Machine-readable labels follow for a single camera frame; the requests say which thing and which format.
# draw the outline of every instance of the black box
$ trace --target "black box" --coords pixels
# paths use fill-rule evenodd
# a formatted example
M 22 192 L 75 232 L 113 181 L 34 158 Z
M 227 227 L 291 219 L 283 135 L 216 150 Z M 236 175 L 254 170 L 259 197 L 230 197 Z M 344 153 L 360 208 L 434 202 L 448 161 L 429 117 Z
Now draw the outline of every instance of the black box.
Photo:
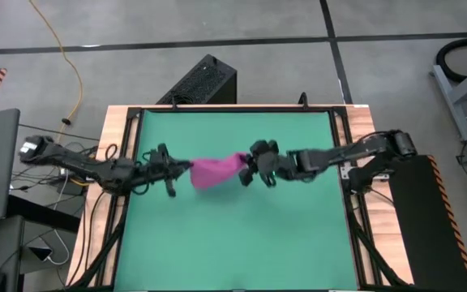
M 158 105 L 236 104 L 237 70 L 207 54 L 179 80 Z

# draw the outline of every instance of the pink cloth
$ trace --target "pink cloth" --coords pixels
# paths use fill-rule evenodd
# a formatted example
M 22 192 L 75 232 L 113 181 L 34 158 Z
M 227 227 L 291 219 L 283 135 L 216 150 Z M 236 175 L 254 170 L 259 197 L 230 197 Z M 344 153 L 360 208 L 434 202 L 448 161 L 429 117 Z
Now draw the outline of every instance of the pink cloth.
M 206 189 L 218 185 L 239 172 L 246 165 L 242 158 L 246 155 L 237 152 L 223 159 L 200 158 L 192 161 L 191 182 L 196 189 Z

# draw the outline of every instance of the green mat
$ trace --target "green mat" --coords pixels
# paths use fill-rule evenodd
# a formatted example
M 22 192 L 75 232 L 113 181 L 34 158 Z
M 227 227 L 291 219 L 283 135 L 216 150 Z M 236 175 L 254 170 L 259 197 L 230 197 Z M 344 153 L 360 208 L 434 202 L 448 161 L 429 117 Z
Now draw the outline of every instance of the green mat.
M 166 143 L 175 158 L 220 158 L 261 139 L 283 152 L 333 146 L 325 113 L 147 111 L 138 153 Z M 131 195 L 114 290 L 356 290 L 336 169 L 275 188 L 254 179 L 197 191 L 187 172 L 174 199 L 164 183 Z

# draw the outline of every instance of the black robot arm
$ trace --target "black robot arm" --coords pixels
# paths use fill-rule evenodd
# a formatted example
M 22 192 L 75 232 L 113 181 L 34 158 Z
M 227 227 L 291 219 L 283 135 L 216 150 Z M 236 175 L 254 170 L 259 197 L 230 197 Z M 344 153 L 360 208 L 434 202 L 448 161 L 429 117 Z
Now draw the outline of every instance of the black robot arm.
M 111 195 L 128 195 L 135 187 L 165 181 L 169 196 L 176 196 L 172 181 L 191 167 L 190 161 L 173 159 L 164 144 L 149 153 L 145 165 L 125 157 L 98 161 L 54 143 L 48 136 L 31 136 L 19 150 L 21 162 L 29 165 L 54 165 L 79 176 L 93 178 Z
M 365 167 L 350 170 L 349 180 L 355 191 L 369 185 L 372 178 L 383 173 L 392 161 L 417 155 L 410 136 L 402 131 L 376 132 L 345 146 L 293 150 L 286 156 L 279 155 L 276 141 L 260 140 L 253 144 L 250 152 L 246 156 L 248 168 L 239 173 L 244 186 L 249 185 L 253 174 L 257 173 L 268 187 L 276 185 L 275 177 L 309 182 L 331 165 L 374 156 Z

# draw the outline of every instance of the concrete floor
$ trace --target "concrete floor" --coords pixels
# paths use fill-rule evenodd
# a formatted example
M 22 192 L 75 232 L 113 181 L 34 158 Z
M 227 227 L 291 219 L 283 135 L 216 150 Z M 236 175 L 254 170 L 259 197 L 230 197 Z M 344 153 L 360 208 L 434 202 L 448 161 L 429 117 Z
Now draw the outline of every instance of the concrete floor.
M 64 45 L 328 35 L 316 0 L 37 0 L 37 5 Z M 467 32 L 467 0 L 328 0 L 328 6 L 338 37 Z M 428 75 L 436 52 L 451 40 L 351 41 L 338 46 L 353 103 L 371 106 L 376 129 L 407 131 L 420 152 L 436 157 L 467 246 L 467 177 L 455 159 L 461 144 Z M 0 49 L 55 45 L 27 1 L 0 0 Z M 328 42 L 69 53 L 84 81 L 84 103 L 69 132 L 100 137 L 108 105 L 156 102 L 205 54 L 238 70 L 239 103 L 294 103 L 303 91 L 314 103 L 343 102 Z M 467 49 L 449 59 L 451 66 L 467 73 Z M 58 129 L 77 98 L 76 78 L 61 55 L 0 54 L 0 67 L 8 70 L 0 88 L 0 110 L 16 107 L 22 123 Z M 21 127 L 18 139 L 32 134 L 44 133 Z M 94 144 L 70 137 L 63 141 Z M 15 170 L 22 168 L 15 163 Z M 40 204 L 57 198 L 45 187 L 21 195 Z M 73 200 L 61 209 L 70 212 L 80 204 Z M 27 236 L 39 229 L 29 226 Z M 73 247 L 75 237 L 62 236 Z M 58 240 L 49 236 L 46 241 L 55 249 L 54 259 L 62 260 Z M 25 291 L 59 287 L 54 269 L 25 277 Z

